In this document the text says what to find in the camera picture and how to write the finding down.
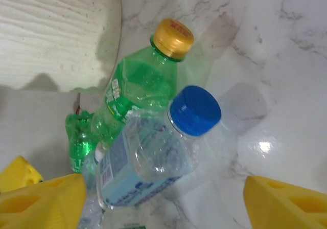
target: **yellow bottle cap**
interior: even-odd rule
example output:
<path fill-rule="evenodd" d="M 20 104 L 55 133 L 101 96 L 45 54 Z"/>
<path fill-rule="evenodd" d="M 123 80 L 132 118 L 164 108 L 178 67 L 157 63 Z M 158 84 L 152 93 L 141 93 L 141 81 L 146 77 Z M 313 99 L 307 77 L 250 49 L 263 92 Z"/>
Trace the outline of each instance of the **yellow bottle cap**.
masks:
<path fill-rule="evenodd" d="M 181 22 L 166 18 L 160 22 L 154 36 L 154 45 L 166 56 L 182 59 L 194 42 L 192 32 Z"/>

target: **bottle label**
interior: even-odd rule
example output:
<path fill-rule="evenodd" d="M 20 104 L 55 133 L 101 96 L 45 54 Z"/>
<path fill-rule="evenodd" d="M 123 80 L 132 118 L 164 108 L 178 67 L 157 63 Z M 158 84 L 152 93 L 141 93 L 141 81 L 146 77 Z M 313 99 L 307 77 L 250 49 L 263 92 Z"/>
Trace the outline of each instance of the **bottle label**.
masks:
<path fill-rule="evenodd" d="M 80 174 L 82 171 L 82 166 L 84 163 L 84 159 L 81 158 L 69 158 L 69 161 L 71 163 L 71 168 L 74 173 Z"/>
<path fill-rule="evenodd" d="M 128 115 L 139 109 L 137 105 L 124 96 L 125 81 L 123 78 L 123 63 L 118 64 L 106 90 L 104 101 L 113 117 L 125 123 Z"/>
<path fill-rule="evenodd" d="M 124 130 L 99 162 L 100 192 L 112 206 L 140 205 L 174 183 L 179 177 L 144 181 L 134 171 Z"/>

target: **crushed plastic bottle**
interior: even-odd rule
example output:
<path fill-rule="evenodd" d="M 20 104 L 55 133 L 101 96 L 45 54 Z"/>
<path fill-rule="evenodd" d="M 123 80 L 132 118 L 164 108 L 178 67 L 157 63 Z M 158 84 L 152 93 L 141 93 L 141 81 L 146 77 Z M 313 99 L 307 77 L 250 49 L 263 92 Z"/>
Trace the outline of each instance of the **crushed plastic bottle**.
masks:
<path fill-rule="evenodd" d="M 92 131 L 109 149 L 129 114 L 137 109 L 162 110 L 176 96 L 177 63 L 194 41 L 182 23 L 164 19 L 150 38 L 151 45 L 122 59 L 95 112 Z"/>
<path fill-rule="evenodd" d="M 101 229 L 103 210 L 96 194 L 88 194 L 77 229 Z"/>
<path fill-rule="evenodd" d="M 91 132 L 93 113 L 69 114 L 65 126 L 69 139 L 69 160 L 74 173 L 81 173 L 85 157 L 94 151 L 99 139 Z"/>
<path fill-rule="evenodd" d="M 221 118 L 215 98 L 187 86 L 167 110 L 134 112 L 97 168 L 102 208 L 138 206 L 198 165 L 200 137 Z"/>

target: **blue bottle cap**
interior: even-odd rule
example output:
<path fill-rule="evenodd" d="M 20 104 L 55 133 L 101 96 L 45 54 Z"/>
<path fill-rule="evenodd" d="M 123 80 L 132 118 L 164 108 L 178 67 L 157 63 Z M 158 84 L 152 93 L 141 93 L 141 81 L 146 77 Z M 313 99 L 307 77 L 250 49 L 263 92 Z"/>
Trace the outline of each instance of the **blue bottle cap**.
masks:
<path fill-rule="evenodd" d="M 216 99 L 198 86 L 185 87 L 170 105 L 170 115 L 184 133 L 200 136 L 212 129 L 221 118 Z"/>

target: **marble countertop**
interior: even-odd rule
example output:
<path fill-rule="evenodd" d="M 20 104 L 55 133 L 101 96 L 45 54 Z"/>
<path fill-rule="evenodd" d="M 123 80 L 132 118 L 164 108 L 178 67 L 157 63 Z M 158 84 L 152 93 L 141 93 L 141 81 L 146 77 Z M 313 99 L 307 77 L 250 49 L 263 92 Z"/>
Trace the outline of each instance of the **marble countertop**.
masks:
<path fill-rule="evenodd" d="M 201 73 L 190 79 L 241 105 L 226 110 L 238 115 L 238 134 L 223 117 L 198 169 L 146 205 L 156 228 L 251 228 L 248 175 L 327 193 L 327 0 L 122 0 L 122 8 L 118 60 L 148 45 L 163 18 L 178 19 L 196 37 L 183 66 Z M 83 94 L 81 107 L 95 110 L 101 98 Z"/>

